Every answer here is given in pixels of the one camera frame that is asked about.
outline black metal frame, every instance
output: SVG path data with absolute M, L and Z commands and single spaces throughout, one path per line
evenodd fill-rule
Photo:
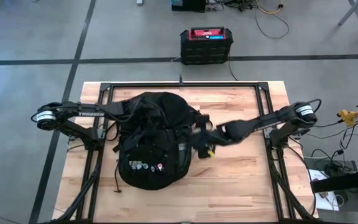
M 155 83 L 150 83 L 150 82 L 143 82 L 143 83 L 101 83 L 100 89 L 99 89 L 99 98 L 98 98 L 98 103 L 102 103 L 103 102 L 103 98 L 105 96 L 105 94 L 108 94 L 108 102 L 112 101 L 112 97 L 113 97 L 113 92 L 114 92 L 114 88 L 119 88 L 119 87 L 149 87 L 149 88 L 153 88 L 153 87 L 229 87 L 229 86 L 236 86 L 236 87 L 251 87 L 254 88 L 255 90 L 255 95 L 256 95 L 256 100 L 257 100 L 257 106 L 259 109 L 259 115 L 264 115 L 265 111 L 264 111 L 264 106 L 262 103 L 262 94 L 261 91 L 263 91 L 265 93 L 265 97 L 266 97 L 266 102 L 267 102 L 267 108 L 268 108 L 268 113 L 272 113 L 273 112 L 273 104 L 272 104 L 272 99 L 270 96 L 270 91 L 269 91 L 269 84 L 267 82 L 182 82 L 181 80 L 179 82 L 155 82 Z M 99 124 L 99 118 L 95 118 L 94 123 L 93 123 L 93 127 L 97 128 Z M 103 129 L 106 130 L 108 128 L 108 120 L 105 119 L 103 122 Z M 270 161 L 273 161 L 273 155 L 272 155 L 272 148 L 269 146 L 269 134 L 267 130 L 264 130 L 264 141 L 265 141 L 265 146 L 266 146 L 266 153 L 267 153 L 267 159 Z M 83 175 L 83 181 L 82 181 L 82 186 L 84 185 L 84 183 L 88 180 L 89 176 L 90 176 L 90 171 L 91 171 L 91 161 L 93 158 L 93 152 L 92 150 L 88 151 L 88 155 L 86 158 L 86 164 L 85 164 L 85 168 L 84 168 L 84 175 Z M 101 151 L 99 151 L 98 153 L 98 157 L 97 157 L 97 162 L 96 163 L 100 163 L 100 167 L 101 167 L 101 163 L 103 160 L 103 152 L 104 152 L 104 141 L 103 141 L 103 149 Z M 50 163 L 52 163 L 53 160 L 51 161 L 47 161 L 45 163 L 44 169 L 50 169 L 51 165 Z M 282 156 L 278 157 L 278 163 L 279 163 L 279 169 L 280 169 L 280 173 L 283 177 L 284 182 L 289 186 L 288 184 L 288 176 L 287 176 L 287 171 L 285 168 L 285 162 Z M 291 202 L 289 201 L 288 197 L 286 196 L 286 203 L 288 206 L 288 211 L 289 211 L 289 217 L 290 218 L 284 218 L 284 214 L 283 214 L 283 208 L 282 208 L 282 202 L 281 202 L 281 198 L 280 198 L 280 192 L 278 190 L 278 183 L 277 181 L 275 181 L 275 179 L 273 178 L 273 174 L 272 174 L 272 167 L 269 166 L 269 171 L 270 171 L 270 177 L 271 177 L 271 181 L 272 181 L 272 188 L 273 188 L 273 196 L 274 196 L 274 201 L 275 201 L 275 207 L 276 207 L 276 212 L 277 212 L 277 217 L 278 217 L 278 222 L 279 223 L 290 223 L 293 221 L 296 222 L 304 222 L 304 223 L 313 223 L 316 221 L 313 220 L 297 220 L 296 216 L 295 216 L 295 210 L 294 207 L 292 206 Z M 96 205 L 96 197 L 98 194 L 98 184 L 99 184 L 99 177 L 100 177 L 100 172 L 98 172 L 97 174 L 97 178 L 94 182 L 93 185 L 93 189 L 92 189 L 92 193 L 91 193 L 91 199 L 89 201 L 89 210 L 88 210 L 88 216 L 86 218 L 86 220 L 88 222 L 92 222 L 93 217 L 94 217 L 94 210 L 95 210 L 95 205 Z M 40 186 L 45 186 L 47 185 L 47 180 L 45 181 L 45 179 L 41 180 Z M 41 203 L 42 201 L 36 201 L 34 206 L 38 206 L 39 208 L 41 207 L 40 205 L 36 205 L 36 203 Z M 84 201 L 81 202 L 80 206 L 77 208 L 76 211 L 76 217 L 75 217 L 75 222 L 83 222 L 85 221 L 83 219 L 83 203 Z

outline black backpack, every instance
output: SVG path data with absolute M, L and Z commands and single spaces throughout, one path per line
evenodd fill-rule
M 209 121 L 173 93 L 143 93 L 130 99 L 134 113 L 119 122 L 117 168 L 129 185 L 162 189 L 184 177 L 191 162 L 192 125 Z

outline concrete floor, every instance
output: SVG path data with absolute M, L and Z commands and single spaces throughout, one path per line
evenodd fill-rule
M 260 0 L 273 9 L 276 4 Z M 0 0 L 0 60 L 73 59 L 90 0 Z M 285 0 L 280 16 L 290 33 L 281 40 L 264 37 L 254 11 L 240 13 L 172 12 L 167 0 L 97 0 L 81 58 L 142 58 L 179 56 L 179 34 L 191 27 L 225 26 L 234 34 L 232 56 L 358 54 L 358 18 L 337 22 L 350 8 L 343 0 Z M 274 18 L 259 14 L 269 34 L 283 32 Z M 240 80 L 283 80 L 291 102 L 321 98 L 319 124 L 337 120 L 339 110 L 355 110 L 358 101 L 358 60 L 284 60 L 231 62 Z M 0 65 L 0 216 L 27 223 L 52 133 L 36 128 L 29 118 L 36 109 L 60 101 L 71 64 Z M 180 63 L 111 63 L 79 65 L 70 100 L 77 101 L 86 81 L 232 80 L 227 64 L 184 66 Z M 313 129 L 325 136 L 343 126 Z M 305 136 L 304 155 L 313 149 L 328 154 L 340 137 L 325 140 Z M 60 136 L 39 221 L 52 216 L 65 160 L 67 138 Z M 358 166 L 358 137 L 346 150 Z M 324 220 L 358 223 L 358 213 L 319 211 Z

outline wooden board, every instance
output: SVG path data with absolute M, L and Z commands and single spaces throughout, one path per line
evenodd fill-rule
M 97 102 L 99 86 L 99 82 L 86 82 L 80 100 Z M 269 82 L 269 87 L 275 110 L 289 104 L 283 82 Z M 214 124 L 259 115 L 255 90 L 251 87 L 115 88 L 113 101 L 132 98 L 145 91 L 176 93 L 203 114 L 210 114 Z M 90 127 L 93 119 L 77 118 L 76 123 Z M 108 133 L 108 138 L 115 135 L 114 131 Z M 71 146 L 81 143 L 76 141 Z M 117 154 L 112 148 L 116 144 L 116 141 L 107 142 L 104 150 L 94 222 L 277 221 L 262 131 L 252 133 L 238 145 L 217 147 L 212 159 L 199 160 L 194 155 L 186 177 L 157 191 L 131 187 L 118 177 L 122 192 L 114 192 Z M 301 154 L 299 145 L 294 142 L 290 145 Z M 80 190 L 86 154 L 83 147 L 68 152 L 53 218 L 62 214 Z M 311 211 L 313 194 L 306 169 L 293 152 L 285 150 L 284 157 L 291 190 Z M 282 202 L 287 214 L 283 196 Z M 85 204 L 86 217 L 88 203 Z

